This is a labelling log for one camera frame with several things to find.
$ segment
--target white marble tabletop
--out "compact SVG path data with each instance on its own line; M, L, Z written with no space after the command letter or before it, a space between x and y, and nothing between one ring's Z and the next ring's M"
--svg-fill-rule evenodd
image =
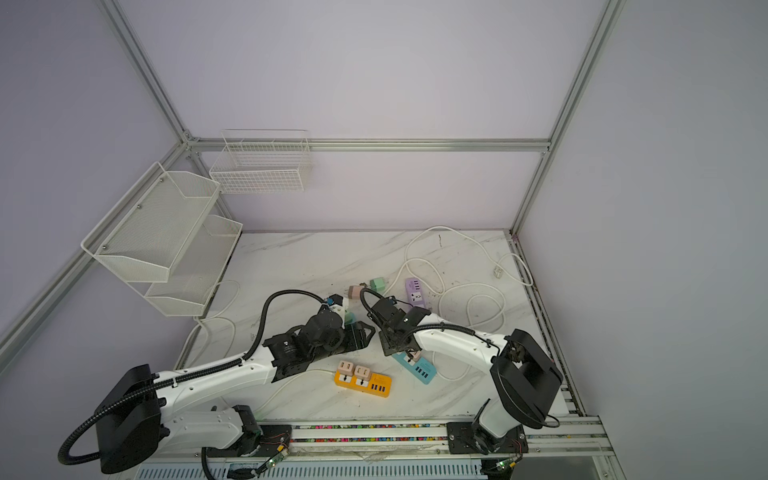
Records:
M465 231L481 242L491 257L498 260L509 253L509 245L501 230ZM240 292L223 316L237 325L237 334L229 355L245 351L253 342L264 300L277 290L302 289L326 297L332 293L346 295L350 285L368 282L383 276L389 285L404 260L404 249L419 232L323 232L323 233L244 233L233 253L224 275L236 280ZM473 242L450 231L432 231L419 238L409 251L410 257L424 257L436 265L445 279L446 287L459 283L489 283L506 296L506 323L501 318L480 326L486 332L511 333L518 328L529 332L541 345L543 340L523 286L508 277L497 279L494 265ZM439 289L439 280L432 269L422 263L410 263L421 278ZM510 273L516 273L510 257L504 260ZM390 294L405 297L407 270L397 280ZM211 304L208 317L217 315L233 298L237 286L223 283ZM468 324L465 305L476 293L502 299L493 290L472 286L450 292L442 301L442 315L454 323ZM426 291L427 306L437 310L438 297ZM356 318L372 324L358 300L350 301ZM286 295L276 298L266 318L264 339L284 333L291 326L303 325L317 311L317 302L304 296ZM472 303L474 322L490 318L498 307L489 299L478 298ZM227 354L231 326L213 319L208 324L211 341L194 364L221 359ZM190 351L194 358L204 344L205 334L197 336ZM343 389L333 383L330 374L317 372L301 375L280 391L263 408L265 401L290 379L243 389L227 395L228 405L250 405L258 419L269 420L343 420L343 419L446 419L472 417L488 398L496 396L493 381L487 372L471 369L464 378L447 381L434 378L422 384L394 359L382 354L379 337L375 335L368 348L358 352L315 362L310 369L336 370L342 359L368 366L373 372L392 377L388 398L380 398ZM440 354L435 366L449 378L459 377L465 364ZM567 415L568 408L558 393L552 415Z

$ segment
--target white mesh shelf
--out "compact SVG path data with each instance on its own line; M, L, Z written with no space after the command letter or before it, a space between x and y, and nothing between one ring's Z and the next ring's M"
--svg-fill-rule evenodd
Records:
M232 254L243 224L208 215L166 283L153 283L144 298L165 316L200 316Z
M97 246L82 247L124 282L167 282L219 195L219 183L184 171L160 174Z
M225 194L304 191L312 170L303 130L223 130L225 147L210 169Z

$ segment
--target vent grille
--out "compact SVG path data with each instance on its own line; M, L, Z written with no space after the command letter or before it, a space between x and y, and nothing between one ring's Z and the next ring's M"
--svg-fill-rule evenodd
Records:
M239 468L256 468L258 463L229 463L226 467L210 465L215 478L224 479L227 471ZM142 465L137 480L175 479L197 480L205 478L203 469L194 463L166 463ZM343 480L347 478L390 478L392 480L463 480L464 478L485 478L480 473L480 461L468 458L446 460L383 460L328 461L328 462L283 462L267 470L261 478L318 478Z

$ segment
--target yellow power strip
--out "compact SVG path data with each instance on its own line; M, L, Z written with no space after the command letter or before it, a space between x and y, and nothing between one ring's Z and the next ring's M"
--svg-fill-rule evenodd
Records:
M358 366L356 373L361 372L362 370L362 375L349 375L349 373L351 373L351 366L352 364L350 362L342 362L342 364L339 365L339 369L336 370L333 382L346 389L370 393L371 395L384 398L389 396L389 391L392 389L391 378L386 375L381 375L380 373L372 373L367 367L361 366Z

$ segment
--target black metal bracket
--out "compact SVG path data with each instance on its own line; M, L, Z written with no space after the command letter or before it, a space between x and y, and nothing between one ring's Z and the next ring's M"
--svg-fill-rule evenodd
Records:
M475 435L472 431L472 422L448 422L445 427L448 430L448 451L455 454L481 453L476 445ZM498 453L528 453L528 439L525 437L523 425L518 425L507 432L504 442L495 452Z
M277 447L281 444L290 446L290 436L293 433L291 425L259 425L261 436L258 438L256 447L247 458L271 458L277 453ZM240 455L233 454L229 449L208 449L208 457L223 458L236 457Z

